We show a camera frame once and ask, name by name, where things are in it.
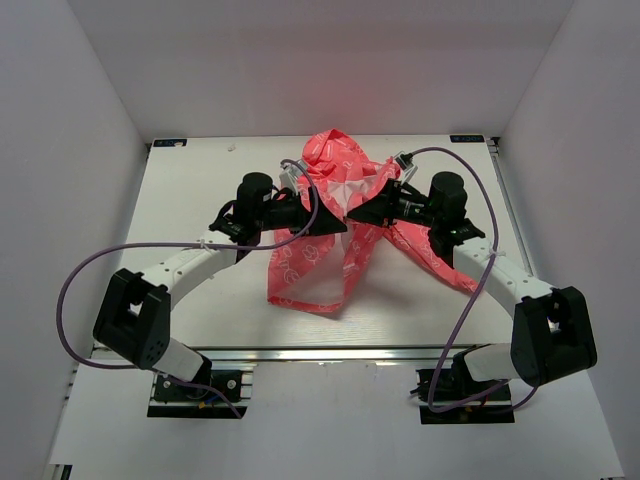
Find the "pink hooded kids jacket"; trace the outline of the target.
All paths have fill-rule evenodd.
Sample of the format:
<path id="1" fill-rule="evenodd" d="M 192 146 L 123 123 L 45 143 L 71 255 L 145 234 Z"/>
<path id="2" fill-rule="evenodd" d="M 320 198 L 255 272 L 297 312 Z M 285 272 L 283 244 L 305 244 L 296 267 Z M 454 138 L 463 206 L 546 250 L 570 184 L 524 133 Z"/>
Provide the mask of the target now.
<path id="1" fill-rule="evenodd" d="M 369 159 L 355 140 L 336 129 L 312 136 L 302 160 L 321 201 L 339 218 L 378 193 L 388 179 L 401 177 L 401 168 L 392 159 Z M 267 301 L 308 313 L 339 310 L 366 272 L 381 239 L 450 287 L 474 291 L 474 280 L 436 257 L 428 232 L 426 226 L 403 221 L 390 228 L 349 222 L 345 233 L 297 239 L 271 254 Z"/>

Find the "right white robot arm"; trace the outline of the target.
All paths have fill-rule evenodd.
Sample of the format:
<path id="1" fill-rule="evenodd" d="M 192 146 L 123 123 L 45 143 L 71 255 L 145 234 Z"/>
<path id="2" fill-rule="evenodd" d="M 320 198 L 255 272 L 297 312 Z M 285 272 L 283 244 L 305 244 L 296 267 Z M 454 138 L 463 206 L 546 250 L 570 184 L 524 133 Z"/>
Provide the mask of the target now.
<path id="1" fill-rule="evenodd" d="M 453 390 L 472 399 L 494 381 L 520 379 L 539 387 L 593 367 L 597 351 L 584 295 L 574 287 L 556 288 L 498 254 L 468 219 L 466 202 L 463 179 L 441 172 L 426 195 L 390 180 L 347 214 L 351 220 L 380 227 L 395 221 L 426 227 L 435 255 L 476 281 L 512 318 L 510 342 L 454 356 Z"/>

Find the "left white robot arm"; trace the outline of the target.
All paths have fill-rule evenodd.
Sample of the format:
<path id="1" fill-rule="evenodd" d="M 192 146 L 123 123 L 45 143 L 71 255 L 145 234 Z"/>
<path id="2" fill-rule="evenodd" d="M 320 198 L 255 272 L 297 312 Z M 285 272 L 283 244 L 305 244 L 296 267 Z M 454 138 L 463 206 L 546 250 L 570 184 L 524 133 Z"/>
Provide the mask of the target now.
<path id="1" fill-rule="evenodd" d="M 314 191 L 305 205 L 289 188 L 241 186 L 225 203 L 196 246 L 159 264 L 110 279 L 93 328 L 93 337 L 140 370 L 177 380 L 188 398 L 211 387 L 211 362 L 172 338 L 171 312 L 187 294 L 220 271 L 236 265 L 258 246 L 265 231 L 285 229 L 293 238 L 343 233 L 347 227 Z"/>

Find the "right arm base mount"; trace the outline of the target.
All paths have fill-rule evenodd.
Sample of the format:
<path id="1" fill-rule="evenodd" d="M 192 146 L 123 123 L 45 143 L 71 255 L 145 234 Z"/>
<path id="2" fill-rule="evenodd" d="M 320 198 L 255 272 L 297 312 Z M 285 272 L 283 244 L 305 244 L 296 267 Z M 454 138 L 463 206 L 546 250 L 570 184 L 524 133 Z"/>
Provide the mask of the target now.
<path id="1" fill-rule="evenodd" d="M 515 422 L 515 415 L 510 410 L 512 398 L 508 385 L 502 386 L 489 396 L 467 403 L 463 407 L 444 413 L 432 412 L 428 407 L 427 400 L 433 373 L 433 369 L 418 369 L 416 371 L 416 386 L 409 393 L 411 398 L 418 401 L 421 425 L 490 425 L 513 424 Z M 450 380 L 450 370 L 444 369 L 434 392 L 434 405 L 437 407 L 446 406 L 471 394 L 458 390 Z"/>

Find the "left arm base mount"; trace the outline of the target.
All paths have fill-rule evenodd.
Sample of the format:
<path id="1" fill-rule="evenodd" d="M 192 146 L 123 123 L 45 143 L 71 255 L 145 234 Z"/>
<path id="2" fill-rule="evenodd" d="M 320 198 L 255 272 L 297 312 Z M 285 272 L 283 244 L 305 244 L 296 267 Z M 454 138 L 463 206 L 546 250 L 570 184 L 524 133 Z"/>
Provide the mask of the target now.
<path id="1" fill-rule="evenodd" d="M 252 397 L 253 370 L 238 365 L 220 366 L 210 374 L 209 389 L 176 384 L 156 375 L 147 408 L 149 418 L 241 419 Z"/>

